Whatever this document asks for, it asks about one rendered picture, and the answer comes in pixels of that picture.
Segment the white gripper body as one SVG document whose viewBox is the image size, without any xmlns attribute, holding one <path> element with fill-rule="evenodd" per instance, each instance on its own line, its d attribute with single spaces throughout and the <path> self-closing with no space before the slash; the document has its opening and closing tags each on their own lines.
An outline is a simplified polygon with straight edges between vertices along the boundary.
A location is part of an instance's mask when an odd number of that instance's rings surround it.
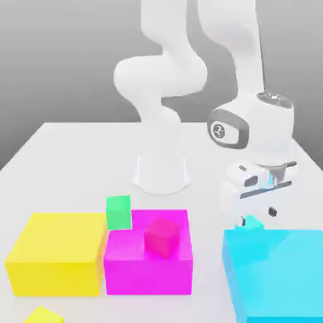
<svg viewBox="0 0 323 323">
<path fill-rule="evenodd" d="M 254 215 L 258 220 L 268 217 L 268 209 L 273 207 L 277 198 L 275 191 L 291 186 L 292 181 L 280 182 L 274 185 L 268 184 L 251 185 L 248 179 L 248 186 L 238 186 L 236 183 L 226 180 L 223 182 L 219 205 L 221 212 L 230 219 L 232 223 L 237 224 L 241 216 Z"/>
</svg>

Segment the small cyan cube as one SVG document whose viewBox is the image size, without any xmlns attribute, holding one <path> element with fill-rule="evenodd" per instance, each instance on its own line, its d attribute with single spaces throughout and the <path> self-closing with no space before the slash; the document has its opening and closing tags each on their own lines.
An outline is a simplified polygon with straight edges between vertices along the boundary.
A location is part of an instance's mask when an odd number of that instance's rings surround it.
<svg viewBox="0 0 323 323">
<path fill-rule="evenodd" d="M 247 215 L 245 217 L 245 225 L 246 230 L 262 230 L 264 228 L 263 223 L 258 220 L 254 215 Z"/>
</svg>

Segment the small red cube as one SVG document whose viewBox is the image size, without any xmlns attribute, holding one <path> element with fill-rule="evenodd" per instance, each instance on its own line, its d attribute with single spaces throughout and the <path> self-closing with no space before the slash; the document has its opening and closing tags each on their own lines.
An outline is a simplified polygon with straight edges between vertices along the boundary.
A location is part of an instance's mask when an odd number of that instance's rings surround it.
<svg viewBox="0 0 323 323">
<path fill-rule="evenodd" d="M 168 259 L 179 245 L 179 224 L 158 217 L 144 231 L 144 246 L 147 252 Z"/>
</svg>

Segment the small green cube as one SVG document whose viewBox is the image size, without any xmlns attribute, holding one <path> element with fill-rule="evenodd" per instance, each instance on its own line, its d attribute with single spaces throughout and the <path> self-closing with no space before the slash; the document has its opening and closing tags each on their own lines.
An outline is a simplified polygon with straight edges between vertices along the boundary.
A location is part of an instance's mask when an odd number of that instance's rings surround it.
<svg viewBox="0 0 323 323">
<path fill-rule="evenodd" d="M 108 230 L 126 230 L 132 228 L 131 197 L 108 196 L 106 198 L 106 218 Z"/>
</svg>

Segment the small yellow cube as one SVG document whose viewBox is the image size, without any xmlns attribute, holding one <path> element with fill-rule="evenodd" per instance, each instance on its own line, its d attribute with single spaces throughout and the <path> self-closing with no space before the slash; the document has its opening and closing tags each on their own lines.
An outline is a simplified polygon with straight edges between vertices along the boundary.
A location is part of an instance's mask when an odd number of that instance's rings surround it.
<svg viewBox="0 0 323 323">
<path fill-rule="evenodd" d="M 43 306 L 38 306 L 23 323 L 64 323 L 64 318 Z"/>
</svg>

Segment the large cyan box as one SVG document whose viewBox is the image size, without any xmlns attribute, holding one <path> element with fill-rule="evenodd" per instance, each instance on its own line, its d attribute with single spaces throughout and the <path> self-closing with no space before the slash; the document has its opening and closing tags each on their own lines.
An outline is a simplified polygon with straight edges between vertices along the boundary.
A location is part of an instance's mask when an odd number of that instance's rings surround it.
<svg viewBox="0 0 323 323">
<path fill-rule="evenodd" d="M 225 230 L 237 323 L 323 323 L 322 230 Z"/>
</svg>

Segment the large magenta box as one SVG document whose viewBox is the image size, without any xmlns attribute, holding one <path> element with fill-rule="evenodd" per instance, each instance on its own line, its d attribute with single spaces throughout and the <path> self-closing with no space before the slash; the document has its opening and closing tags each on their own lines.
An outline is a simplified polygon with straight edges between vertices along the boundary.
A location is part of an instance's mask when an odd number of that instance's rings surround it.
<svg viewBox="0 0 323 323">
<path fill-rule="evenodd" d="M 168 259 L 144 245 L 144 231 L 157 218 L 179 226 L 179 245 Z M 109 232 L 103 265 L 108 295 L 190 295 L 193 255 L 187 210 L 132 210 L 132 229 Z"/>
</svg>

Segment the large yellow box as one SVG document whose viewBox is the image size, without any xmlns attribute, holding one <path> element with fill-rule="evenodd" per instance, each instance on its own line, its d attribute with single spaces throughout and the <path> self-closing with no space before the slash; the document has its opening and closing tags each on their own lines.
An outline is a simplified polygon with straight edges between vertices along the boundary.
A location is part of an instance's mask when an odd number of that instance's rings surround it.
<svg viewBox="0 0 323 323">
<path fill-rule="evenodd" d="M 34 213 L 5 267 L 16 297 L 97 297 L 107 243 L 103 213 Z"/>
</svg>

